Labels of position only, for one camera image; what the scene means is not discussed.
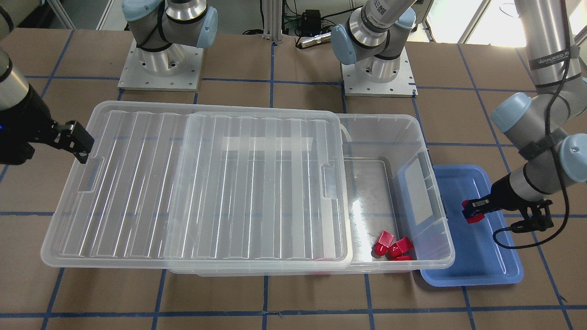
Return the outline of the silver robot arm with tray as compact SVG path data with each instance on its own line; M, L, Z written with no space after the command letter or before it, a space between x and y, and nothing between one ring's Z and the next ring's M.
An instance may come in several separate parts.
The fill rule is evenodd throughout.
M368 58L399 57L415 23L412 0L369 0L332 29L332 48L343 65ZM491 113L491 120L526 159L523 167L495 182L485 197L463 202L469 223L486 213L544 208L547 196L586 181L584 152L574 156L562 126L586 112L586 80L570 33L564 0L516 0L526 36L528 67L536 96L516 93Z

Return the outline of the black gripper tray side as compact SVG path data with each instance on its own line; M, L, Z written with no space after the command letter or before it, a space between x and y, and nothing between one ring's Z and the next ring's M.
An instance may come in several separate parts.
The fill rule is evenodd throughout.
M489 197L481 197L462 202L461 213L466 219L483 219L490 212L505 209L507 211L520 211L532 204L532 201L524 200L518 196L511 185L511 174L496 181L491 186Z

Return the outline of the silver robot arm with lid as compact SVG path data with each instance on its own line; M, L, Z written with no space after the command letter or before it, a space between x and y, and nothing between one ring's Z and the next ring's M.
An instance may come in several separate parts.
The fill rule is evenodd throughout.
M196 90L203 51L212 46L219 14L205 0L124 0L134 46L120 76L125 90ZM61 125L13 60L1 52L1 163L21 165L34 143L65 150L85 164L94 138L78 121Z

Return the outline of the black gripper lid side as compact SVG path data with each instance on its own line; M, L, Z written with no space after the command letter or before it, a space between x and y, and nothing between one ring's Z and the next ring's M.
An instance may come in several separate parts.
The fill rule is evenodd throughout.
M78 121L59 125L52 119L46 103L29 85L28 92L15 106L1 111L0 162L22 165L35 153L32 143L65 150L86 164L94 138Z

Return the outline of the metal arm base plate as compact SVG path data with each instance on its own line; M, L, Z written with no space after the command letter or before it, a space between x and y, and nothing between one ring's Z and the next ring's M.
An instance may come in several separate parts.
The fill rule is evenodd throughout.
M406 48L393 60L376 57L340 65L344 93L356 97L415 98L419 95Z
M172 44L160 52L147 52L133 40L117 86L123 90L196 92L204 51Z

